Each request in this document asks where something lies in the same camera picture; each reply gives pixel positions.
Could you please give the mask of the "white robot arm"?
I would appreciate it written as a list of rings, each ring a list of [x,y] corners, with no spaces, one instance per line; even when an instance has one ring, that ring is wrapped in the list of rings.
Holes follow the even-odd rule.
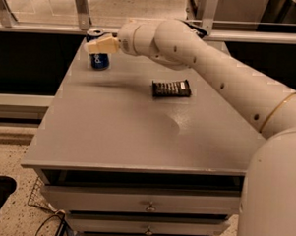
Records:
[[[237,236],[296,236],[296,91],[209,46],[180,20],[131,22],[89,41],[92,54],[123,51],[194,69],[266,142],[247,168]]]

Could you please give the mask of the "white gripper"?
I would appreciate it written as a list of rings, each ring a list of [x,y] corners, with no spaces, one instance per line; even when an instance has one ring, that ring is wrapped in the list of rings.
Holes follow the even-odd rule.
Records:
[[[123,53],[137,56],[134,36],[139,27],[138,23],[130,22],[119,29],[118,39],[111,33],[107,33],[98,39],[87,42],[84,50],[88,54],[107,54],[116,53],[121,48]]]

